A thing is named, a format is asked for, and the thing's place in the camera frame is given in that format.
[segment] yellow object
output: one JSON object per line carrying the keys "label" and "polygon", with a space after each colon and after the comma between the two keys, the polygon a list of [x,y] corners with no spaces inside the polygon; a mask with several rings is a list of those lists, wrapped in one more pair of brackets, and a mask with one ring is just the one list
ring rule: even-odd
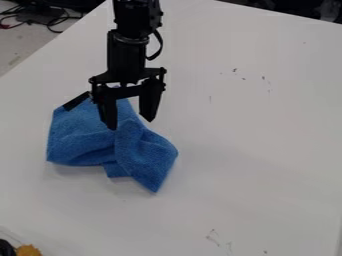
{"label": "yellow object", "polygon": [[43,256],[32,244],[23,245],[17,249],[17,256]]}

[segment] towel fold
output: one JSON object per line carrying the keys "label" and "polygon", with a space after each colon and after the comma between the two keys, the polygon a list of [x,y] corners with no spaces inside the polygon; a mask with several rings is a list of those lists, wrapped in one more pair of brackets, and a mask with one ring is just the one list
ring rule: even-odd
{"label": "towel fold", "polygon": [[127,99],[117,101],[118,129],[101,122],[90,99],[54,111],[47,160],[69,166],[102,165],[108,177],[132,177],[157,192],[178,156],[165,138],[148,130]]}

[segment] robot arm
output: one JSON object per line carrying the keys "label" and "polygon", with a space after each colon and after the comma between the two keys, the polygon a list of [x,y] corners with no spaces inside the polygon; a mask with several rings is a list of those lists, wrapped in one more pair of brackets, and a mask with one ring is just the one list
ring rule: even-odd
{"label": "robot arm", "polygon": [[[163,49],[163,40],[157,31],[162,26],[163,16],[159,0],[113,0],[113,4],[117,28],[107,34],[108,70],[90,78],[89,82],[90,96],[98,106],[101,121],[116,130],[118,99],[139,96],[140,114],[149,122],[154,120],[166,86],[166,69],[146,68],[146,60],[157,58]],[[152,34],[160,43],[160,49],[148,57],[146,48]],[[68,102],[64,108],[71,110],[87,97],[88,92]]]}

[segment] white tabletop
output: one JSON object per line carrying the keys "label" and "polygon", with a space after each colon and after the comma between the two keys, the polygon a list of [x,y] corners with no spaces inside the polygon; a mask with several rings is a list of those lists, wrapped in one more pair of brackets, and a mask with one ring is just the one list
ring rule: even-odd
{"label": "white tabletop", "polygon": [[53,109],[106,68],[105,3],[0,80],[0,225],[52,256],[336,255],[342,26],[161,3],[150,66],[168,87],[149,126],[180,151],[161,191],[45,161]]}

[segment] floor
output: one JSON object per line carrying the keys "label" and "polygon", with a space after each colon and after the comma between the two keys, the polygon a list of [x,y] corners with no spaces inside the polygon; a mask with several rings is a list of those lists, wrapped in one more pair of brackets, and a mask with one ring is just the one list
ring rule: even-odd
{"label": "floor", "polygon": [[[15,5],[15,3],[0,0],[0,12]],[[75,22],[76,20],[67,20],[54,28],[56,30],[65,30]],[[4,23],[9,25],[17,24],[14,18],[8,19],[4,21]],[[0,77],[50,42],[56,36],[58,36],[58,34],[52,33],[45,26],[37,24],[33,24],[31,26],[24,24],[20,27],[9,30],[0,29]]]}

